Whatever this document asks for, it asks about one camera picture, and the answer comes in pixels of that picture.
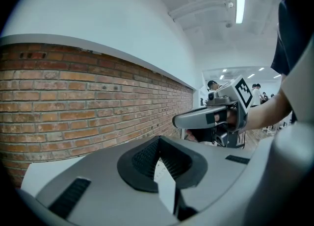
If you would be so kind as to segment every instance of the wooden floor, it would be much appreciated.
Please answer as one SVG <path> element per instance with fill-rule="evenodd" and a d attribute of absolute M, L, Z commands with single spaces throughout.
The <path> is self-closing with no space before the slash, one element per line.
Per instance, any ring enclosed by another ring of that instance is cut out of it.
<path fill-rule="evenodd" d="M 267 137 L 270 137 L 270 135 L 267 135 L 266 131 L 262 131 L 261 129 L 246 131 L 244 150 L 254 151 L 257 148 L 259 141 Z"/>

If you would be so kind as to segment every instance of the gray device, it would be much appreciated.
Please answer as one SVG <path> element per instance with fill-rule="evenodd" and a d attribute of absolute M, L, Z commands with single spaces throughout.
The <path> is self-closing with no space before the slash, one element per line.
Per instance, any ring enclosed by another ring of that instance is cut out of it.
<path fill-rule="evenodd" d="M 238 131 L 246 124 L 247 112 L 252 99 L 250 88 L 243 76 L 240 75 L 217 91 L 209 93 L 206 107 L 176 115 L 173 117 L 172 123 L 175 127 L 190 129 L 199 141 L 205 141 L 206 137 L 208 138 L 207 134 L 210 133 L 211 139 L 222 147 L 242 148 L 244 143 L 237 143 Z M 226 122 L 228 111 L 236 112 L 237 123 L 234 127 Z M 218 123 L 215 122 L 216 114 L 220 116 Z"/>
<path fill-rule="evenodd" d="M 282 83 L 298 122 L 263 139 L 254 152 L 156 136 L 98 150 L 60 173 L 34 198 L 20 196 L 47 225 L 261 226 L 313 169 L 314 38 Z M 162 159 L 176 182 L 170 213 L 153 173 Z"/>

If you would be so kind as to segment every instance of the brick wall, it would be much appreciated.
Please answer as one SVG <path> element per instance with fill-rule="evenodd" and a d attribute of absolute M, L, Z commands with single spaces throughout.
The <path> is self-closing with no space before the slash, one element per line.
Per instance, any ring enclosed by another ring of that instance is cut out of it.
<path fill-rule="evenodd" d="M 0 49 L 0 158 L 17 186 L 31 162 L 179 137 L 172 117 L 192 108 L 188 87 L 106 54 L 49 44 Z"/>

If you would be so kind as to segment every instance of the black vent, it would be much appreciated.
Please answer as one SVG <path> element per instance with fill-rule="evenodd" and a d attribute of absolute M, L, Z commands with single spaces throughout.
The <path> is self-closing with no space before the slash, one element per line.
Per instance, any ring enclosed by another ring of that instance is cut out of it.
<path fill-rule="evenodd" d="M 118 160 L 118 173 L 136 190 L 158 192 L 154 173 L 159 158 L 179 189 L 196 186 L 207 171 L 207 161 L 202 155 L 164 136 L 155 136 L 125 152 Z"/>
<path fill-rule="evenodd" d="M 243 158 L 243 157 L 239 157 L 239 156 L 235 156 L 235 155 L 228 155 L 226 157 L 227 160 L 230 160 L 230 161 L 235 161 L 235 162 L 238 162 L 238 163 L 242 163 L 242 164 L 248 164 L 250 159 L 248 158 Z"/>
<path fill-rule="evenodd" d="M 66 219 L 90 183 L 90 180 L 76 178 L 61 196 L 50 205 L 49 210 L 59 217 Z"/>

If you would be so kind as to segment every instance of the fluorescent light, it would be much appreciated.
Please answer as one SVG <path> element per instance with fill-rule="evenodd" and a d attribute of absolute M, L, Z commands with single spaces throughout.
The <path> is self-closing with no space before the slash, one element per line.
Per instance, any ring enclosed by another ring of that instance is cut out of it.
<path fill-rule="evenodd" d="M 241 24 L 243 21 L 245 0 L 236 0 L 236 17 L 235 22 Z"/>

